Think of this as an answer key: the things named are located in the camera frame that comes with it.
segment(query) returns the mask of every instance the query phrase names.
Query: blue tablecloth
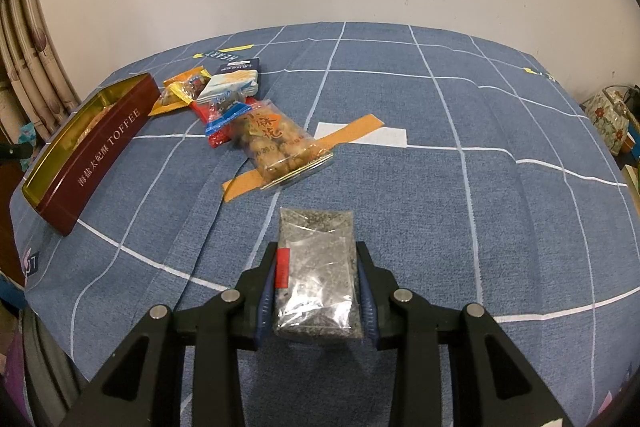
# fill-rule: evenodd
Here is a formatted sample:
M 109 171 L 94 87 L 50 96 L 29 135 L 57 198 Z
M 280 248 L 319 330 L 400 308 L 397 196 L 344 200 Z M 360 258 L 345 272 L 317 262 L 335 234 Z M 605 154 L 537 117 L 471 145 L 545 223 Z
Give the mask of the blue tablecloth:
M 115 71 L 158 84 L 221 48 L 260 58 L 259 96 L 305 125 L 368 113 L 394 136 L 335 149 L 325 170 L 275 194 L 221 203 L 251 168 L 213 150 L 189 110 L 153 118 L 60 237 L 18 190 L 18 251 L 39 256 L 26 295 L 91 377 L 153 304 L 184 309 L 234 285 L 277 237 L 280 206 L 352 209 L 375 263 L 432 303 L 497 317 L 577 426 L 638 368 L 638 216 L 577 103 L 530 55 L 404 25 L 317 23 L 194 42 Z M 188 351 L 182 421 L 190 423 Z M 395 355 L 367 342 L 271 337 L 239 365 L 249 425 L 386 425 Z M 451 421 L 449 376 L 443 424 Z

